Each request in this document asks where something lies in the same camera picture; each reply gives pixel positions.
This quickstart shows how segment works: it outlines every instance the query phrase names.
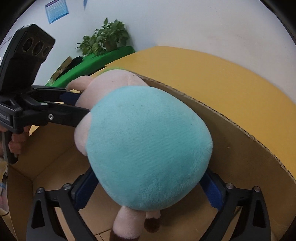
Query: metal bolt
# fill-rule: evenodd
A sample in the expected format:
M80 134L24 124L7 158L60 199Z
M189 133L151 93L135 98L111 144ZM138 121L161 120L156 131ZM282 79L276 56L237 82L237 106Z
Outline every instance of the metal bolt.
M233 189L234 188L234 185L232 183L227 183L226 184L226 188L227 189Z
M63 185L64 190L69 190L71 187L72 187L72 185L70 183Z
M255 186L255 187L254 187L254 191L255 191L255 192L260 192L261 189L260 189L260 187Z
M48 118L52 121L54 119L54 115L53 114L49 114Z
M42 193L43 191L44 191L44 188L38 188L36 192L37 193Z

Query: brown plush hoof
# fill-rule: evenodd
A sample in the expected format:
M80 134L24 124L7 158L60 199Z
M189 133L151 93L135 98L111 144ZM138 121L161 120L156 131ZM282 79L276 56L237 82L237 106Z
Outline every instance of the brown plush hoof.
M125 238L121 238L121 237L117 236L117 235L113 232L113 230L111 229L109 240L110 240L110 241L138 241L139 238L140 238L140 237L135 238L135 239L125 239Z
M155 233L160 228L160 218L147 218L144 223L147 232Z

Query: yellow table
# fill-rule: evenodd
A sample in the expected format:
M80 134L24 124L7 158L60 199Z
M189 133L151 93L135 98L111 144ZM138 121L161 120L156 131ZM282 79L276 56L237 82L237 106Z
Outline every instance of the yellow table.
M296 105L259 75L213 55L162 46L107 65L115 66L176 88L217 110L269 148L296 177Z

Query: potted plant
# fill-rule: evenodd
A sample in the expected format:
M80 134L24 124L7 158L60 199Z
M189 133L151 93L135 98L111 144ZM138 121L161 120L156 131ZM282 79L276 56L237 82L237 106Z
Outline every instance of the potted plant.
M83 55L94 53L98 56L117 49L119 45L126 46L128 39L129 34L123 22L115 20L113 23L108 23L106 18L102 28L96 29L91 37L84 36L77 48L82 50Z

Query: pink plush toy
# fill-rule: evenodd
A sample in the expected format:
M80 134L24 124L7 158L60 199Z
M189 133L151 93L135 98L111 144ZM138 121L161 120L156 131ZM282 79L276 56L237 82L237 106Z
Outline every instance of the pink plush toy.
M110 241L136 241L143 227L156 232L160 210L187 195L207 169L213 143L205 123L177 98L121 69L79 77L66 89L83 91L76 106L91 110L76 127L76 147L122 206Z

